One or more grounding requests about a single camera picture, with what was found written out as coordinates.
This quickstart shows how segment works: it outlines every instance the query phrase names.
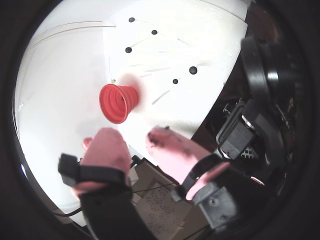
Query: black hole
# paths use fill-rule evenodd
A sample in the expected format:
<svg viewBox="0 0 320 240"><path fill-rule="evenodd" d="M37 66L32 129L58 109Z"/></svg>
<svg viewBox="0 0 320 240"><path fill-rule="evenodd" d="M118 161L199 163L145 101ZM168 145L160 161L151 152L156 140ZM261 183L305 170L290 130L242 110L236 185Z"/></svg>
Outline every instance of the black hole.
<svg viewBox="0 0 320 240"><path fill-rule="evenodd" d="M195 66L190 67L189 72L194 75L198 72L198 69Z"/></svg>
<svg viewBox="0 0 320 240"><path fill-rule="evenodd" d="M131 52L132 52L132 48L131 48L131 47L127 47L127 48L125 49L125 52L126 52L127 54L131 53Z"/></svg>

